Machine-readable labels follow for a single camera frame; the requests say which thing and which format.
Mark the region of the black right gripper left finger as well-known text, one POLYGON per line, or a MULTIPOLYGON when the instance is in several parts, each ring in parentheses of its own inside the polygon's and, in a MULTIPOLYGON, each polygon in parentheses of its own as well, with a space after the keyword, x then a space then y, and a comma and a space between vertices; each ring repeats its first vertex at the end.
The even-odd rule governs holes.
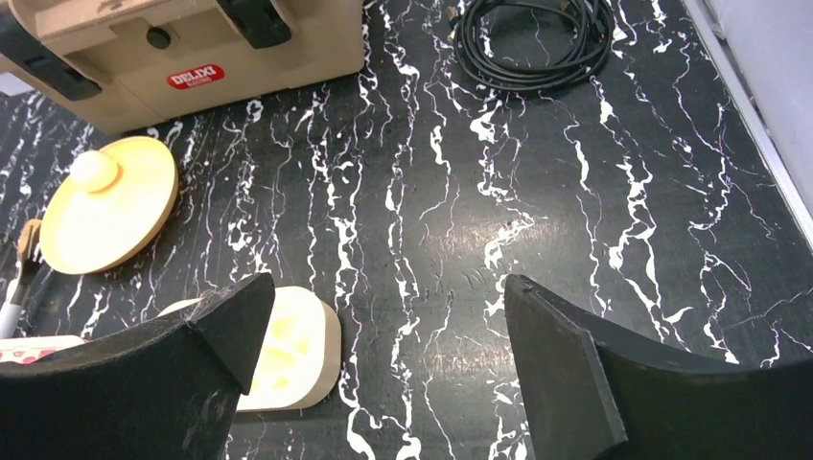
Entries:
POLYGON ((5 459, 218 459, 275 298, 268 273, 118 333, 1 366, 5 459))

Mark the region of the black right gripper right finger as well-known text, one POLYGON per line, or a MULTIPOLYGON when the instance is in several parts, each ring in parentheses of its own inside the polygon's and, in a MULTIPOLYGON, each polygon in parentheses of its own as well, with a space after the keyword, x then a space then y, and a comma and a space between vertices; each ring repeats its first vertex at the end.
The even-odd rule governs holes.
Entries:
POLYGON ((808 459, 812 364, 692 354, 506 278, 506 325, 540 459, 808 459))

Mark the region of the beige lunch box lid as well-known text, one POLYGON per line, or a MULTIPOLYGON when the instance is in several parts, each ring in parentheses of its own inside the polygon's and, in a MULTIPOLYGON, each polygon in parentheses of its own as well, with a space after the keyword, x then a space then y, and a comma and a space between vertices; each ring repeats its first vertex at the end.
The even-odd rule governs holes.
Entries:
POLYGON ((247 375, 255 364, 250 390, 240 396, 239 413, 278 412, 311 407, 324 400, 337 383, 341 364, 341 326, 336 312, 304 287, 278 287, 262 346, 258 327, 240 320, 224 333, 205 332, 204 339, 226 363, 247 375))

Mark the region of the pink lunch box lid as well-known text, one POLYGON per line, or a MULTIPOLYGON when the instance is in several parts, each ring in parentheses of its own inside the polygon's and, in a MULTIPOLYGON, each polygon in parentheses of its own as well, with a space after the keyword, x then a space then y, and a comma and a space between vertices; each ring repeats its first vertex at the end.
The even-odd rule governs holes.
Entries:
POLYGON ((1 362, 29 364, 86 342, 86 339, 77 335, 6 338, 1 340, 1 362))

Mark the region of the white boiled egg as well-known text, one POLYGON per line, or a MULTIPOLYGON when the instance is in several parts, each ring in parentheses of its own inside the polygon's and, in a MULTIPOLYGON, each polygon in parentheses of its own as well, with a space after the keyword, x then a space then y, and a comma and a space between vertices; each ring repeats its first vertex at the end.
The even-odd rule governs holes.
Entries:
POLYGON ((112 186, 119 173, 119 163, 112 156, 100 150, 88 150, 76 157, 68 178, 79 191, 95 194, 112 186))

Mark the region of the white metal food tongs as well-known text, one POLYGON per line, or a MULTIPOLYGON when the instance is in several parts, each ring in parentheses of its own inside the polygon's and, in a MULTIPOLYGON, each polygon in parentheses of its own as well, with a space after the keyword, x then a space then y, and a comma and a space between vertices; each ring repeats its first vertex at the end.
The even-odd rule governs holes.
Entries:
POLYGON ((1 309, 1 338, 12 338, 31 290, 32 282, 43 264, 40 248, 42 220, 29 219, 22 228, 16 248, 16 276, 11 297, 1 309))

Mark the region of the tan plastic toolbox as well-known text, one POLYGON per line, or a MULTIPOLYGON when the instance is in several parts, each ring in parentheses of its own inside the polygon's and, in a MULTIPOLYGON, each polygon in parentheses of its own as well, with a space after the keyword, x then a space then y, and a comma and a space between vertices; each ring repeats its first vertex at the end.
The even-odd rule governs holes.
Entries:
POLYGON ((359 1, 5 1, 1 68, 118 133, 358 72, 359 1))

